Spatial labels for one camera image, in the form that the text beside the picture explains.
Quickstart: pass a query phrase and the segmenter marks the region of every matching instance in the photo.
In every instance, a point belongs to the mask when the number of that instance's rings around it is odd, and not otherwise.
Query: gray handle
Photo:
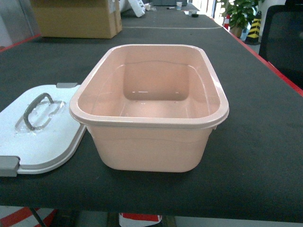
[[[52,97],[48,93],[42,93],[41,95],[39,95],[37,98],[35,98],[32,101],[32,103],[27,107],[27,109],[25,110],[25,112],[23,114],[23,119],[24,119],[25,124],[32,131],[35,130],[35,127],[29,122],[28,116],[45,97],[48,98],[48,100],[50,101],[51,104],[54,103]]]

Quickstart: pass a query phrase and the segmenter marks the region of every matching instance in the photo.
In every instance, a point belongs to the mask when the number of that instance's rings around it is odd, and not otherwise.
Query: pink plastic basin
[[[70,101],[103,162],[114,169],[185,172],[201,161],[229,105],[202,49],[122,45],[110,49]]]

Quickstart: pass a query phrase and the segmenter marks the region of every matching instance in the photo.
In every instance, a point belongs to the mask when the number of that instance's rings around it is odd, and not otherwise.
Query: container rim
[[[215,89],[220,99],[220,106],[213,114],[201,117],[201,118],[148,118],[148,117],[120,117],[120,116],[97,116],[86,113],[78,106],[78,99],[86,86],[92,80],[96,71],[105,61],[105,59],[115,49],[123,48],[127,46],[184,46],[187,48],[194,48],[198,50],[209,70],[211,78],[214,82]],[[225,96],[221,83],[209,61],[206,53],[195,46],[183,45],[183,44],[126,44],[113,47],[109,49],[106,54],[101,58],[97,65],[93,68],[91,73],[83,81],[82,85],[73,95],[70,101],[70,114],[71,116],[82,124],[89,126],[106,126],[106,127],[132,127],[132,128],[167,128],[167,129],[206,129],[215,128],[217,125],[222,123],[229,114],[229,104]]]

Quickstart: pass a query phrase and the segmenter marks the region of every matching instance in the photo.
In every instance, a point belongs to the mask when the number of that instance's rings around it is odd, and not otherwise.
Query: yellow black striped post
[[[259,42],[259,34],[260,34],[260,26],[261,26],[262,13],[259,11],[252,22],[250,32],[246,37],[245,43],[248,45],[258,45]]]

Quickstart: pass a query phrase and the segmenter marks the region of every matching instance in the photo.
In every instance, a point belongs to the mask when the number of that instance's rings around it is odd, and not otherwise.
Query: black mesh chair
[[[259,55],[303,89],[303,1],[267,11]]]

